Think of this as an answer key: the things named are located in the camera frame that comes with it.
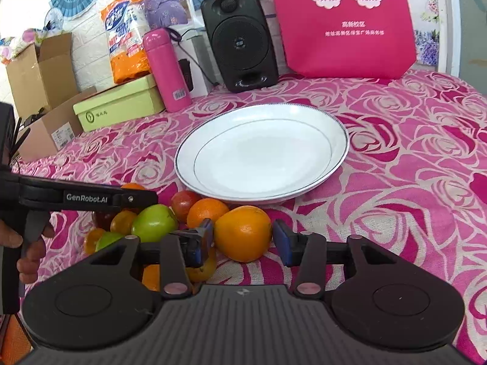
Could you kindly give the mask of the person's left hand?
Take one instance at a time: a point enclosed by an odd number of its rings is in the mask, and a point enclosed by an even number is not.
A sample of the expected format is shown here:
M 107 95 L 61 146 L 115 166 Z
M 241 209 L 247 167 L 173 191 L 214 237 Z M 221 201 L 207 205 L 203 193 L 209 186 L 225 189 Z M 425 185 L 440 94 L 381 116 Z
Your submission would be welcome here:
M 0 221 L 0 227 L 0 245 L 9 248 L 18 248 L 22 245 L 22 237 L 7 226 L 3 220 Z M 41 237 L 36 242 L 32 242 L 28 245 L 25 255 L 16 263 L 19 279 L 22 283 L 32 284 L 38 279 L 40 262 L 44 256 L 46 256 L 44 238 L 52 237 L 54 237 L 54 229 L 48 222 L 44 227 Z

